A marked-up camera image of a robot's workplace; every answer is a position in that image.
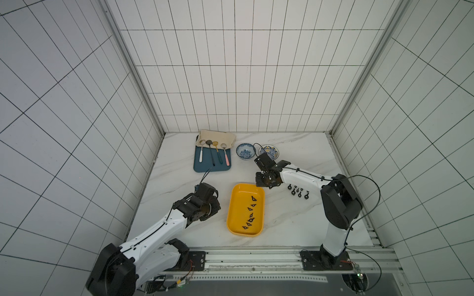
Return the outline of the yellow plastic storage tray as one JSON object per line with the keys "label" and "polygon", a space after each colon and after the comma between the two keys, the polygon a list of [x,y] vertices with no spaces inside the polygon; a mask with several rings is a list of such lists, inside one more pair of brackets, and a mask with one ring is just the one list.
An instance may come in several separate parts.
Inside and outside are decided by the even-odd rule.
{"label": "yellow plastic storage tray", "polygon": [[265,191],[256,185],[240,183],[233,190],[227,216],[229,232],[256,237],[264,228]]}

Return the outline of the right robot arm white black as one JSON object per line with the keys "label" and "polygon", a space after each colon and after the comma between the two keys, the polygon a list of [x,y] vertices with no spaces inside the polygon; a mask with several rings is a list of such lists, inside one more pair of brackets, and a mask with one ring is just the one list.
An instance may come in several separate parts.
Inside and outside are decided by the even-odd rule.
{"label": "right robot arm white black", "polygon": [[282,184],[296,186],[309,193],[320,192],[328,229],[320,247],[320,261],[333,263],[346,249],[351,225],[362,211],[358,193],[345,175],[333,177],[309,173],[286,160],[276,162],[266,153],[254,160],[259,167],[256,186],[269,189]]}

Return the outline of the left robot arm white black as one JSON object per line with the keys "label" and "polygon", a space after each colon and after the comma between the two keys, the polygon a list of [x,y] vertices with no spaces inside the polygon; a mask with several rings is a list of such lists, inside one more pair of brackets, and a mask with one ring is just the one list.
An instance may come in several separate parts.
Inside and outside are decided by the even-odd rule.
{"label": "left robot arm white black", "polygon": [[137,237],[104,247],[86,281],[93,296],[132,296],[145,282],[167,270],[184,270],[189,248],[177,236],[193,222],[204,222],[220,210],[218,191],[200,183],[174,202],[168,214]]}

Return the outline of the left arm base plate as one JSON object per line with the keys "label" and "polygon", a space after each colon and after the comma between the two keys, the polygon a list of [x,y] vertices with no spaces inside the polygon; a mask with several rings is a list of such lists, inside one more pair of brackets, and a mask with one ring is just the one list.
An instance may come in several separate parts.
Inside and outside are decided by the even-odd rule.
{"label": "left arm base plate", "polygon": [[203,271],[207,253],[204,251],[190,251],[180,255],[172,271]]}

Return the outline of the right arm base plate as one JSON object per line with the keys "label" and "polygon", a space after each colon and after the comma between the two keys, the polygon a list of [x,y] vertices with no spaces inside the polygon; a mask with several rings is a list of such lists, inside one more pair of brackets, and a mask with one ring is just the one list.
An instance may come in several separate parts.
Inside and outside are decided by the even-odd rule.
{"label": "right arm base plate", "polygon": [[343,252],[338,257],[321,252],[308,251],[306,249],[300,251],[302,267],[304,271],[352,271],[353,265],[350,263],[349,255]]}

